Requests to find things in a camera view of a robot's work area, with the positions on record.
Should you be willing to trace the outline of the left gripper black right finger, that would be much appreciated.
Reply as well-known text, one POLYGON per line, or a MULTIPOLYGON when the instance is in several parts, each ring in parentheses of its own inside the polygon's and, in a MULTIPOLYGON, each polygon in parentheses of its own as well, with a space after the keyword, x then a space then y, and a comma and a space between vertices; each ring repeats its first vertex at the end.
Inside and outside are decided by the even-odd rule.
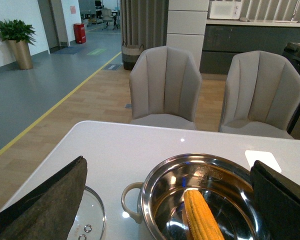
POLYGON ((250 170, 254 198, 273 240, 300 240, 300 185, 260 160, 250 170))

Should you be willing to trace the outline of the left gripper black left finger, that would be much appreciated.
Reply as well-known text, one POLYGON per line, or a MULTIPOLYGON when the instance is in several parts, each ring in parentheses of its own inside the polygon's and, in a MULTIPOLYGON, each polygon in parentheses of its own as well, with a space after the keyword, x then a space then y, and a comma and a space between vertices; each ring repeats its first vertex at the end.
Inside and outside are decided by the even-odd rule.
POLYGON ((0 212, 0 240, 65 240, 78 212, 87 161, 77 157, 0 212))

